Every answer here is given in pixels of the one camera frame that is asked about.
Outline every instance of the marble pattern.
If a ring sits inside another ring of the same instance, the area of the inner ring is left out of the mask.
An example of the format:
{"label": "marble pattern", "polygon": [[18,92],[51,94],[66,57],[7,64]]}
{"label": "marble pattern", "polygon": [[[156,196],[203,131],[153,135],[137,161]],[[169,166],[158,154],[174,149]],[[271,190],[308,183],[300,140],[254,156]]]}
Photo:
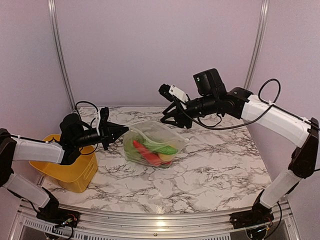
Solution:
{"label": "marble pattern", "polygon": [[[159,121],[162,107],[110,107],[110,120],[129,125]],[[90,123],[94,109],[82,107],[82,119]],[[205,118],[207,125],[219,119]],[[221,127],[241,124],[225,116]],[[127,213],[198,213],[251,206],[271,180],[246,127],[208,130],[169,126],[190,141],[170,168],[160,169],[126,161],[122,138],[104,151],[96,151],[98,171],[87,189],[74,193],[45,179],[62,204]]]}

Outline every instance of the yellow basket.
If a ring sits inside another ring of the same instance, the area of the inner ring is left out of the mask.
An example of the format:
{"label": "yellow basket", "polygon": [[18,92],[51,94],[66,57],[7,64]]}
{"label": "yellow basket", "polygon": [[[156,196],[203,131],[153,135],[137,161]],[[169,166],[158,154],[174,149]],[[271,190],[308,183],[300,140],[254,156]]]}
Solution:
{"label": "yellow basket", "polygon": [[[50,141],[52,138],[60,140],[60,135],[51,134],[44,140]],[[94,150],[92,146],[86,146],[82,153],[91,153]],[[96,154],[80,155],[71,165],[59,165],[44,161],[29,161],[38,171],[57,179],[58,184],[74,193],[82,193],[94,177],[98,170]]]}

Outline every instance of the plastic bag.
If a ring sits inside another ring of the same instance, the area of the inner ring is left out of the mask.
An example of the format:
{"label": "plastic bag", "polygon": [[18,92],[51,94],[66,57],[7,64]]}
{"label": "plastic bag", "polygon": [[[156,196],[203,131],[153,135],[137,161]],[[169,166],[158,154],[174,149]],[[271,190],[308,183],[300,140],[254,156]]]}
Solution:
{"label": "plastic bag", "polygon": [[123,136],[125,159],[139,164],[168,168],[189,140],[156,121],[129,126]]}

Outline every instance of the white wall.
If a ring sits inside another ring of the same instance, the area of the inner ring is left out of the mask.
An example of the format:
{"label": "white wall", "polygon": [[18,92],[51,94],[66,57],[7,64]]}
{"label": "white wall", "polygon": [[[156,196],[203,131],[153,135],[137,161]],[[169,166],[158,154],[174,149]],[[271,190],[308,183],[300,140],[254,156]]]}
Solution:
{"label": "white wall", "polygon": [[[316,0],[270,1],[266,33],[251,90],[270,78],[282,84],[278,104],[300,116],[320,120],[320,4]],[[273,100],[276,88],[264,93]],[[274,179],[288,167],[295,147],[262,127],[249,127]],[[320,173],[302,180],[289,203],[302,240],[320,238]]]}
{"label": "white wall", "polygon": [[[55,52],[47,1],[0,2],[0,128],[42,139],[59,133],[70,112]],[[35,181],[28,162],[16,173]],[[8,239],[19,199],[0,188],[0,239]]]}
{"label": "white wall", "polygon": [[217,68],[243,86],[260,0],[59,0],[61,43],[76,101],[167,105],[163,83],[198,96],[193,75]]}

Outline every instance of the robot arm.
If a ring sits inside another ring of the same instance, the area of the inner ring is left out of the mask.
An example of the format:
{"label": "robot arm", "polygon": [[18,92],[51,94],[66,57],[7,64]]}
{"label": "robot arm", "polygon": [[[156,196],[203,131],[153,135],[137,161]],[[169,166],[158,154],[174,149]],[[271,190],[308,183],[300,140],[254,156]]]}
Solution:
{"label": "robot arm", "polygon": [[0,187],[15,196],[27,199],[38,206],[37,218],[61,224],[70,215],[78,218],[76,211],[59,208],[58,200],[46,189],[14,173],[13,161],[40,161],[71,165],[81,155],[81,147],[102,143],[105,150],[129,130],[128,127],[108,121],[109,109],[102,108],[97,115],[97,127],[92,128],[81,121],[76,113],[67,115],[60,124],[61,137],[55,142],[40,141],[11,135],[0,129]]}
{"label": "robot arm", "polygon": [[[296,116],[276,106],[273,102],[261,101],[257,95],[240,87],[227,92],[216,69],[200,72],[193,77],[198,92],[202,95],[193,100],[189,98],[186,100],[183,97],[186,94],[182,94],[181,90],[177,90],[174,85],[163,84],[160,87],[159,93],[172,102],[164,110],[161,122],[180,128],[191,128],[193,122],[199,123],[194,120],[196,118],[215,113],[222,116],[229,114],[245,122],[255,121],[285,137],[296,146],[288,169],[283,170],[259,194],[252,210],[235,212],[230,218],[235,229],[266,223],[269,219],[273,220],[271,208],[277,201],[290,193],[300,180],[314,173],[319,144],[318,121],[315,118],[307,120]],[[230,129],[228,127],[208,128],[212,130]]]}

